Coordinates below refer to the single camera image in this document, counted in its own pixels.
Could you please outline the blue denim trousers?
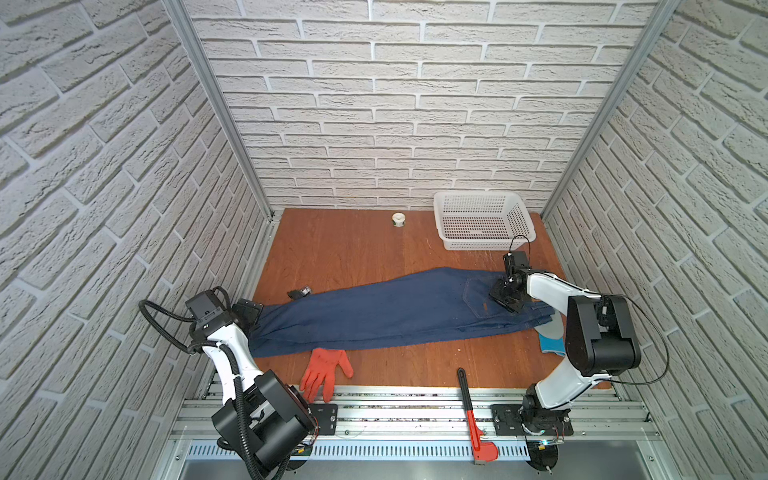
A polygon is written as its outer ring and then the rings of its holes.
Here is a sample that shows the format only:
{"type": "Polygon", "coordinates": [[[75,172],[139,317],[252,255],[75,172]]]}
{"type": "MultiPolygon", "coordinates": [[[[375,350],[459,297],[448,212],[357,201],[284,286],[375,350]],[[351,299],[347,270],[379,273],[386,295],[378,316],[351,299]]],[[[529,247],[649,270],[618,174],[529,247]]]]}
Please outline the blue denim trousers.
{"type": "Polygon", "coordinates": [[[437,268],[386,282],[313,293],[263,309],[253,357],[314,349],[369,350],[504,335],[551,321],[544,302],[519,312],[495,302],[499,272],[437,268]]]}

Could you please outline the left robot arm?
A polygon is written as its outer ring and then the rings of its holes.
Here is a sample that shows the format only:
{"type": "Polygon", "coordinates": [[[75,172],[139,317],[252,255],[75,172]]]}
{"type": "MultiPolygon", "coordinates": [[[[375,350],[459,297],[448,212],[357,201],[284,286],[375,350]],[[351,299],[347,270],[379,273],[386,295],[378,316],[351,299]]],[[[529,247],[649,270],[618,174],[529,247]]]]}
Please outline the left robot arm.
{"type": "Polygon", "coordinates": [[[290,457],[318,426],[301,394],[271,370],[256,366],[247,318],[225,294],[204,291],[186,302],[192,314],[190,352],[205,354],[222,385],[212,416],[222,449],[237,453],[252,479],[279,478],[290,457]]]}

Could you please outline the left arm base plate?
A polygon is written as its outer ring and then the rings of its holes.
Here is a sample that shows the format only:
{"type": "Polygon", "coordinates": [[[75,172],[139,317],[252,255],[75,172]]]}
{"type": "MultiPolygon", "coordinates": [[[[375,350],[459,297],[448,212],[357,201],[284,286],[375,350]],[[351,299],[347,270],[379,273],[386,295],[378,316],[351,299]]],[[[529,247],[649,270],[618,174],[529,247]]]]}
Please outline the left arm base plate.
{"type": "Polygon", "coordinates": [[[313,403],[311,413],[319,428],[319,436],[334,436],[338,420],[338,405],[335,403],[313,403]]]}

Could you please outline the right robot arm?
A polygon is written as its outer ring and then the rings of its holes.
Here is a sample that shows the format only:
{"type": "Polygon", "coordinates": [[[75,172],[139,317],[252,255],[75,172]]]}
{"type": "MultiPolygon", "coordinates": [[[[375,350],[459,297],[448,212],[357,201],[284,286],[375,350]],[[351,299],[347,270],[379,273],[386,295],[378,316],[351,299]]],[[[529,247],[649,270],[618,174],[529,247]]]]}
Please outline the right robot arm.
{"type": "Polygon", "coordinates": [[[575,399],[641,363],[628,302],[533,269],[522,251],[508,252],[503,260],[505,276],[491,288],[492,299],[517,313],[525,303],[538,300],[566,317],[564,358],[528,388],[519,409],[526,433],[564,435],[565,417],[575,399]]]}

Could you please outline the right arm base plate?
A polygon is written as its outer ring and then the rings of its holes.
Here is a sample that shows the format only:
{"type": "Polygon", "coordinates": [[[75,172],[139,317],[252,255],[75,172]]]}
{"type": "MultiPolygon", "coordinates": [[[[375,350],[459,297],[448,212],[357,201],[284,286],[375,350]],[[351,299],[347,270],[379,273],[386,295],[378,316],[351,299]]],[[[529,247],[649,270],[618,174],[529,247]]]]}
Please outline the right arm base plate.
{"type": "Polygon", "coordinates": [[[497,436],[568,437],[574,434],[570,410],[548,410],[521,404],[490,407],[497,436]]]}

